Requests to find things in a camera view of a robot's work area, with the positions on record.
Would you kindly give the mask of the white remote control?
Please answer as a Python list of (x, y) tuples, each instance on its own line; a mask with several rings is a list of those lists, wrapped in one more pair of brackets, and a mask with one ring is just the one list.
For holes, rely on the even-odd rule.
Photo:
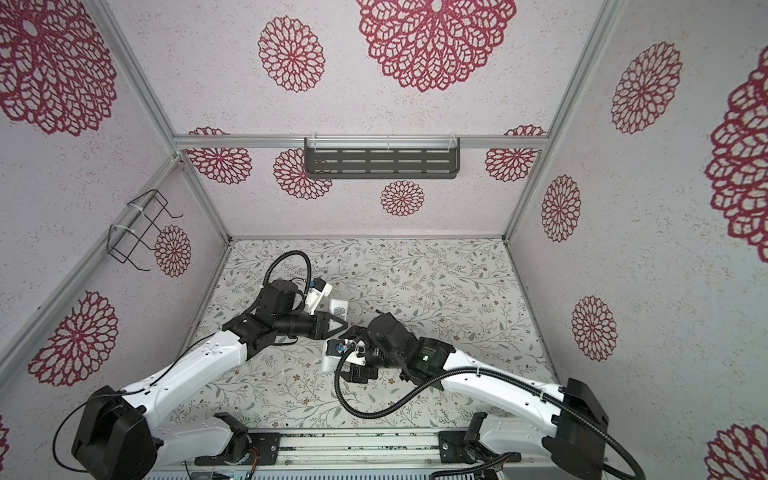
[[(341, 319), (344, 319), (347, 321), (348, 317), (348, 311), (349, 311), (349, 302), (347, 300), (340, 300), (340, 299), (331, 299), (329, 304), (329, 313), (340, 317)], [(340, 333), (337, 335), (334, 335), (330, 339), (342, 339), (341, 335), (344, 333)], [(321, 358), (321, 372), (323, 374), (330, 374), (334, 369), (325, 370), (322, 365), (322, 358)]]

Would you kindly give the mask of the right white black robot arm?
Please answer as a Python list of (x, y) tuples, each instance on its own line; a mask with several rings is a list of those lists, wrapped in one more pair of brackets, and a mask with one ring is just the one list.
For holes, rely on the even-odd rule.
[(366, 384), (382, 369), (399, 371), (417, 386), (465, 395), (501, 410), (474, 415), (464, 449), (483, 462), (503, 455), (547, 456), (579, 479), (600, 479), (609, 417), (591, 388), (519, 377), (487, 365), (453, 345), (418, 337), (392, 314), (349, 328), (327, 341), (322, 369), (341, 380)]

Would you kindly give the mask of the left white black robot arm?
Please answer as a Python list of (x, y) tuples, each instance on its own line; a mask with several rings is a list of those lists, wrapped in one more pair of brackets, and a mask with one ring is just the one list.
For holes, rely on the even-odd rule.
[(171, 365), (122, 390), (105, 386), (83, 405), (71, 447), (95, 479), (142, 479), (156, 467), (199, 457), (239, 464), (253, 451), (248, 428), (225, 412), (170, 426), (166, 417), (203, 386), (245, 364), (280, 337), (326, 340), (346, 329), (319, 305), (331, 284), (312, 280), (306, 292), (288, 280), (263, 286), (255, 302)]

